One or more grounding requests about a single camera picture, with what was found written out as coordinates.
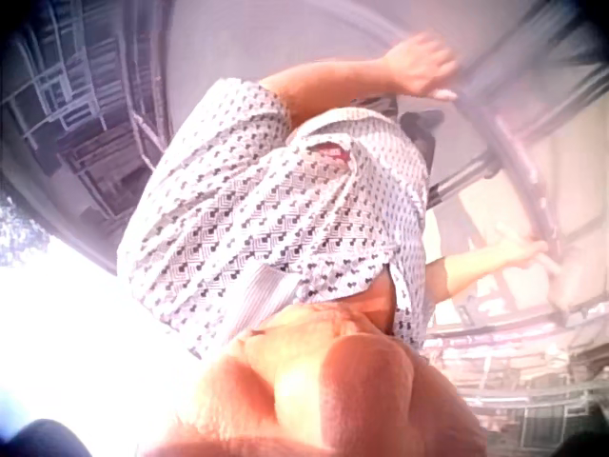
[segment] short sleeve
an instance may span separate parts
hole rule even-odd
[[[284,146],[289,132],[289,113],[275,93],[257,83],[221,79],[180,127],[145,196],[186,168],[199,181],[223,171],[246,169]]]

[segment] fist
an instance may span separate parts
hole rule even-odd
[[[455,54],[428,33],[402,41],[384,56],[383,64],[397,93],[443,101],[457,98],[453,91],[444,89],[459,68]]]

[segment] person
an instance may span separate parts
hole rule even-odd
[[[206,93],[119,247],[134,297],[206,362],[149,455],[484,455],[477,419],[417,350],[436,303],[547,246],[426,266],[425,159],[393,119],[350,106],[451,100],[457,69],[423,33]]]

